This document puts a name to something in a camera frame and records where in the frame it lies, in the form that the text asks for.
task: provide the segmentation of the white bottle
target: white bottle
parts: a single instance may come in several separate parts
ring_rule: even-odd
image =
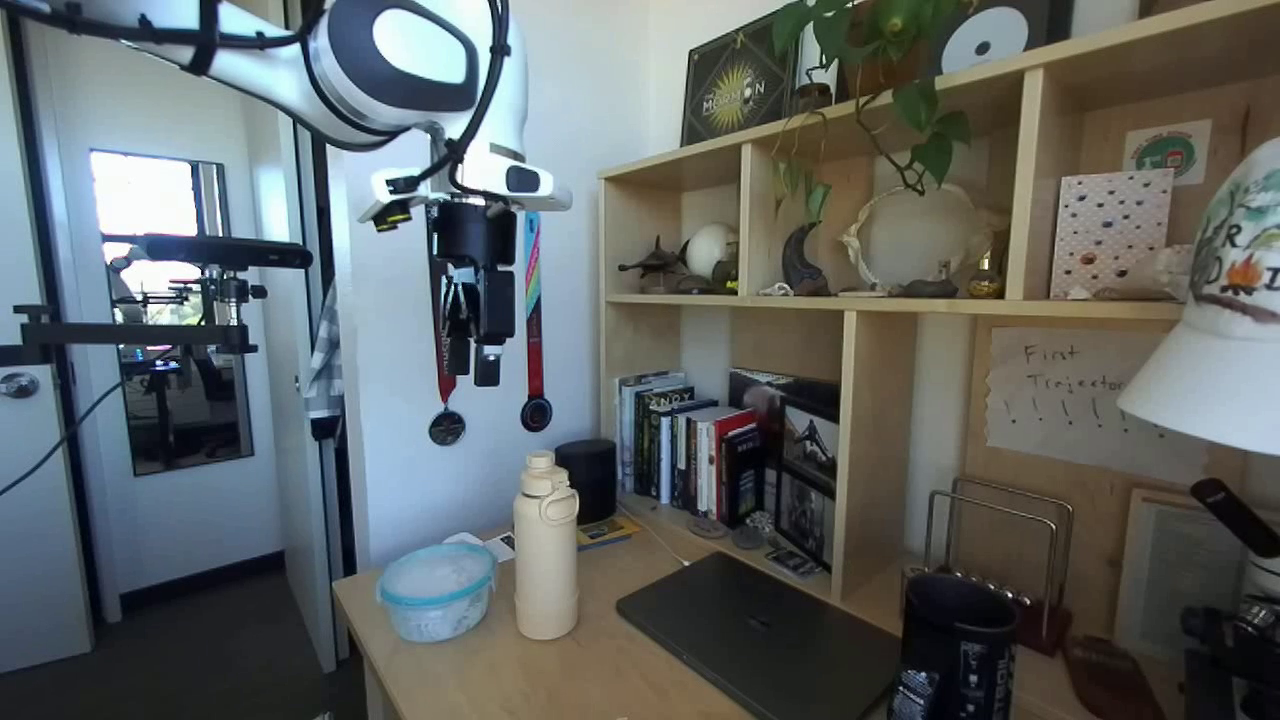
[[[529,455],[512,503],[518,627],[529,642],[557,642],[575,623],[575,514],[580,497],[557,455]]]

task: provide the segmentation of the black container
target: black container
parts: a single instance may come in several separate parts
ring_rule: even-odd
[[[575,524],[595,524],[616,514],[616,450],[612,439],[572,439],[557,450],[557,466],[580,497]]]
[[[1004,720],[1015,623],[1015,604],[983,584],[943,574],[912,576],[894,718]]]

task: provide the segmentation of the gray floor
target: gray floor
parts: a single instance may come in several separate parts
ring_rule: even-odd
[[[131,608],[75,660],[0,676],[4,720],[361,720],[361,660],[324,676],[279,574]]]

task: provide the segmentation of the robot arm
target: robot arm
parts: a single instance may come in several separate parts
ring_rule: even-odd
[[[525,162],[525,46],[507,0],[334,0],[302,34],[234,0],[0,0],[0,12],[154,51],[338,149],[428,131],[431,162],[384,182],[367,218],[395,230],[415,203],[431,211],[438,344],[477,344],[477,384],[498,384],[518,299],[512,211],[569,210],[569,193]]]

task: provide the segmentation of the wooden desk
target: wooden desk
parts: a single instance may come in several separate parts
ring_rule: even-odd
[[[551,644],[518,632],[512,563],[505,563],[479,627],[447,644],[403,644],[377,604],[377,574],[350,576],[338,584],[338,604],[365,651],[367,718],[749,718],[612,608],[621,595],[712,549],[731,551],[723,540],[701,540],[681,533],[681,524],[645,521],[640,538],[580,551],[580,623]],[[1019,647],[1015,720],[1023,718],[1089,720],[1065,665]]]

